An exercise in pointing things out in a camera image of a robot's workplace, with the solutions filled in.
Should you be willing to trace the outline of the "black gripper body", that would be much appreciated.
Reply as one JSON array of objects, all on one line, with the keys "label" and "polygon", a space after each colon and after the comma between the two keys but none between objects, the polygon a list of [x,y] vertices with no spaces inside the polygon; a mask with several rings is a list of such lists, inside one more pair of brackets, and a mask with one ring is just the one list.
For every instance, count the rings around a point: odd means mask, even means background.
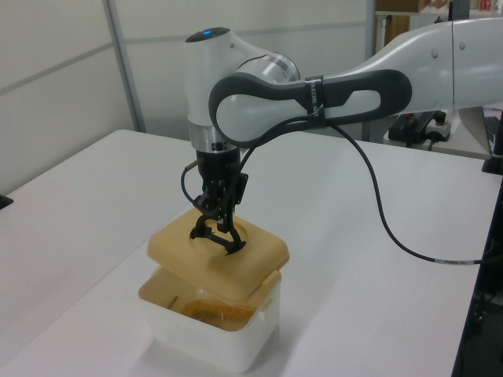
[{"label": "black gripper body", "polygon": [[198,171],[203,180],[203,189],[228,188],[240,166],[238,148],[218,153],[197,151],[196,157],[200,161]]}]

